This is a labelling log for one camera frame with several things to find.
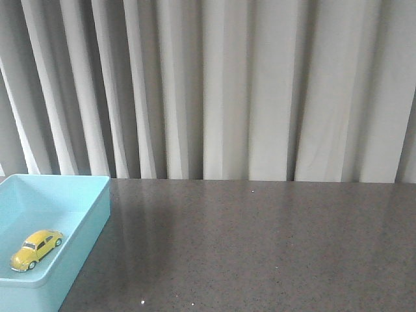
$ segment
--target granite surface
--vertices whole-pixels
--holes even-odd
[[[416,185],[112,180],[61,312],[416,311]]]

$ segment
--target curtain fold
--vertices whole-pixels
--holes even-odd
[[[0,0],[0,174],[416,182],[412,0]]]

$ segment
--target light blue tray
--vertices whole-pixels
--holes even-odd
[[[0,311],[57,311],[110,216],[108,177],[12,175],[0,184]],[[37,266],[10,269],[10,257],[39,229],[64,234]]]

